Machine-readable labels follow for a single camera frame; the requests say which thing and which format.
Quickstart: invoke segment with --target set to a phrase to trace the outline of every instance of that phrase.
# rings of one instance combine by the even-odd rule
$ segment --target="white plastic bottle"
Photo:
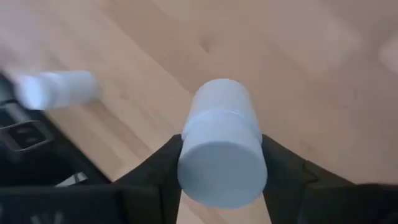
[[[20,77],[15,94],[26,108],[47,110],[89,102],[97,97],[98,89],[87,71],[41,72]]]
[[[178,181],[189,197],[229,209],[262,194],[267,182],[262,134],[242,84],[219,79],[200,87],[182,139]]]

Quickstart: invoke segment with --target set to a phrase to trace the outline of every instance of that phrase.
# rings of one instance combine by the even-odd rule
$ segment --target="bottle cap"
[[[51,83],[42,77],[21,77],[16,86],[16,98],[26,108],[45,110],[51,107],[55,92]]]

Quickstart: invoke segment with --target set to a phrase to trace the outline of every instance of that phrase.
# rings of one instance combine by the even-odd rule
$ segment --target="wooden floor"
[[[89,70],[101,99],[49,111],[113,180],[180,133],[195,90],[249,89],[263,132],[356,183],[398,183],[398,3],[2,0],[0,67]],[[178,223],[270,223],[183,196]]]

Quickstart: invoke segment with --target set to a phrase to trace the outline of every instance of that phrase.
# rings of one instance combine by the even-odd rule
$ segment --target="white object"
[[[42,72],[23,76],[16,83],[17,99],[32,110],[64,108],[97,97],[98,85],[86,71]]]
[[[68,179],[62,181],[61,183],[57,184],[56,187],[69,187],[75,184],[79,184],[85,180],[87,180],[87,176],[82,173],[79,172],[77,174],[73,174],[71,177],[69,177]]]
[[[266,185],[262,135],[245,87],[212,80],[196,93],[182,133],[178,181],[192,199],[209,207],[238,208]]]

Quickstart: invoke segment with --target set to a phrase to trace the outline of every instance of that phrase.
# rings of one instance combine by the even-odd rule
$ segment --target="plastic container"
[[[209,207],[239,208],[266,185],[261,131],[249,93],[233,80],[212,80],[196,93],[183,130],[178,181]]]
[[[36,76],[20,77],[15,94],[28,109],[64,108],[95,99],[98,84],[86,71],[42,72]]]

